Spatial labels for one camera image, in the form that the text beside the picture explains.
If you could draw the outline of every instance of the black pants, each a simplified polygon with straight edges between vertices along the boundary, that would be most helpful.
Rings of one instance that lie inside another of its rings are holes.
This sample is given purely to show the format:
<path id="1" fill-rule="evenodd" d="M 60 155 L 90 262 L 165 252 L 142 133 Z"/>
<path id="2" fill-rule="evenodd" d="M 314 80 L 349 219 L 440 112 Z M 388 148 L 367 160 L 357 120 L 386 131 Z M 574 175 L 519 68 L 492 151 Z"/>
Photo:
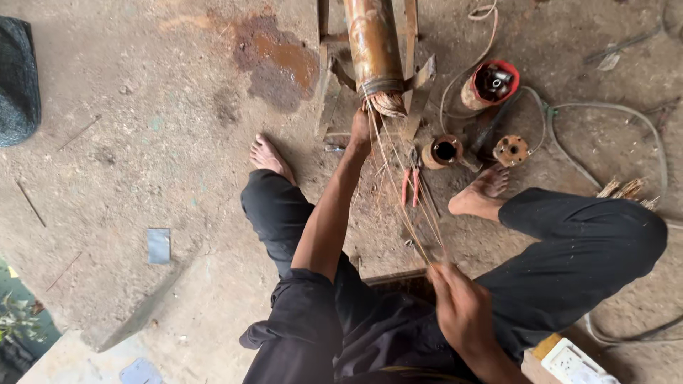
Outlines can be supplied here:
<path id="1" fill-rule="evenodd" d="M 284 177 L 259 169 L 249 175 L 242 207 L 283 275 L 314 205 Z M 667 244 L 664 221 L 628 200 L 532 188 L 505 203 L 499 218 L 506 227 L 541 240 L 476 279 L 491 291 L 496 337 L 517 361 L 525 349 L 647 275 Z M 374 309 L 378 297 L 344 253 L 335 289 L 347 335 Z"/>

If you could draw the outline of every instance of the pliers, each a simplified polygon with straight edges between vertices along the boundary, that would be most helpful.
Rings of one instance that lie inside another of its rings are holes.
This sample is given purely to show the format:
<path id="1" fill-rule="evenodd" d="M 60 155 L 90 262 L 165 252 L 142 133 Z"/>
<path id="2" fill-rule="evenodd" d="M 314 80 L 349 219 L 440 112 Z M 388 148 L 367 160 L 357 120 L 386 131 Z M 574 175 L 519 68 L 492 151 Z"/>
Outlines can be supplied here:
<path id="1" fill-rule="evenodd" d="M 408 151 L 408 167 L 404 171 L 403 175 L 403 185 L 401 190 L 401 203 L 406 205 L 407 195 L 408 195 L 408 178 L 410 177 L 410 171 L 413 172 L 413 207 L 417 206 L 417 197 L 420 193 L 420 162 L 421 159 L 417 156 L 417 149 L 415 146 L 410 147 Z"/>

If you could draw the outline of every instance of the rusty pipe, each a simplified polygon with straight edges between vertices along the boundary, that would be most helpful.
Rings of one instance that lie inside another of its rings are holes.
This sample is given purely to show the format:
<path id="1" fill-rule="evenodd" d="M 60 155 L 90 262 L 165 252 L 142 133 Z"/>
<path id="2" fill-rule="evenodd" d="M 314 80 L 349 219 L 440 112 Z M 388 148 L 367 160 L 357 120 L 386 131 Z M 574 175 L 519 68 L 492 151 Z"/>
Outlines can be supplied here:
<path id="1" fill-rule="evenodd" d="M 403 93 L 403 70 L 391 0 L 344 0 L 356 89 Z"/>

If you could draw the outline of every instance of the dirt floor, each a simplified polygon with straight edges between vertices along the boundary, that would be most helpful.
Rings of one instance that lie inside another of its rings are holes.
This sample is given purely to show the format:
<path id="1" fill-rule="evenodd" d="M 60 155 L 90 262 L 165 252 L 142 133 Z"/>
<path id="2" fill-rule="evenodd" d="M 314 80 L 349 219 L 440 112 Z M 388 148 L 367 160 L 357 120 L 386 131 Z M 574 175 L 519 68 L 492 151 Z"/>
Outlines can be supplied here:
<path id="1" fill-rule="evenodd" d="M 331 2 L 332 32 L 344 29 L 340 3 Z M 398 19 L 402 2 L 395 3 Z M 488 43 L 491 19 L 475 23 L 466 17 L 485 3 L 419 1 L 415 62 L 421 66 L 436 53 L 439 73 L 416 137 L 419 145 L 441 131 L 435 105 L 451 76 Z M 522 83 L 552 105 L 597 100 L 649 109 L 681 96 L 683 43 L 660 33 L 622 50 L 610 71 L 598 70 L 599 61 L 584 64 L 583 58 L 654 28 L 659 3 L 501 1 L 490 56 L 513 63 Z M 0 14 L 33 25 L 43 108 L 42 125 L 31 139 L 0 150 L 1 256 L 58 325 L 84 329 L 92 345 L 105 345 L 107 330 L 125 325 L 148 298 L 160 297 L 149 302 L 158 326 L 146 327 L 141 339 L 156 351 L 151 360 L 165 378 L 241 382 L 254 352 L 239 347 L 238 337 L 268 316 L 277 281 L 240 206 L 252 170 L 249 145 L 256 133 L 266 133 L 313 202 L 340 157 L 324 152 L 316 137 L 314 2 L 26 0 L 0 4 Z M 671 6 L 665 20 L 678 31 L 683 6 Z M 350 121 L 344 111 L 357 103 L 346 95 L 335 123 Z M 102 116 L 97 123 L 57 151 L 97 115 Z M 627 124 L 629 117 L 563 109 L 555 129 L 568 152 L 601 183 L 614 176 L 643 177 L 643 197 L 654 198 L 660 182 L 654 140 L 644 125 Z M 661 128 L 669 188 L 658 211 L 675 219 L 683 219 L 683 149 L 676 145 L 683 140 L 682 122 L 679 108 Z M 540 124 L 533 101 L 524 97 L 498 135 L 518 133 L 533 145 Z M 447 120 L 446 128 L 456 132 L 463 126 Z M 447 214 L 448 199 L 473 178 L 465 168 L 425 171 L 424 177 L 441 213 L 448 258 L 468 275 L 485 273 L 533 242 L 483 219 Z M 512 179 L 507 196 L 527 187 L 596 192 L 549 142 L 514 168 Z M 14 180 L 30 194 L 45 228 Z M 415 250 L 404 246 L 394 199 L 389 181 L 375 177 L 372 162 L 366 165 L 344 246 L 363 277 L 423 265 Z M 418 212 L 410 214 L 419 220 Z M 146 228 L 171 228 L 170 265 L 147 264 Z M 434 252 L 429 228 L 424 222 L 418 228 Z M 625 336 L 679 316 L 681 249 L 683 232 L 671 231 L 669 248 L 652 273 L 600 304 L 595 322 Z M 43 293 L 79 252 L 77 262 Z M 663 337 L 682 332 L 678 327 Z M 582 337 L 580 330 L 575 337 Z M 584 345 L 623 383 L 683 382 L 680 343 L 606 351 Z"/>

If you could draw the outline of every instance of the man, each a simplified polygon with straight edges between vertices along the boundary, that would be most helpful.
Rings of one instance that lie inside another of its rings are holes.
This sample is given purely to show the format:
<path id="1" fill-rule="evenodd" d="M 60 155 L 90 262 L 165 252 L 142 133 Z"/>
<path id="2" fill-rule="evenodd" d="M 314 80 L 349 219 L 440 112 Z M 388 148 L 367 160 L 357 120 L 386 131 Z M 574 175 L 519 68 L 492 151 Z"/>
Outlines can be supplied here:
<path id="1" fill-rule="evenodd" d="M 244 383 L 529 383 L 519 368 L 525 349 L 647 275 L 666 247 L 662 219 L 635 202 L 535 188 L 499 199 L 508 170 L 496 165 L 453 197 L 449 211 L 540 242 L 474 281 L 452 264 L 434 264 L 436 308 L 407 294 L 379 297 L 342 252 L 372 132 L 358 110 L 315 206 L 273 145 L 256 136 L 258 169 L 242 207 L 280 282 L 268 320 L 240 339 L 260 348 Z"/>

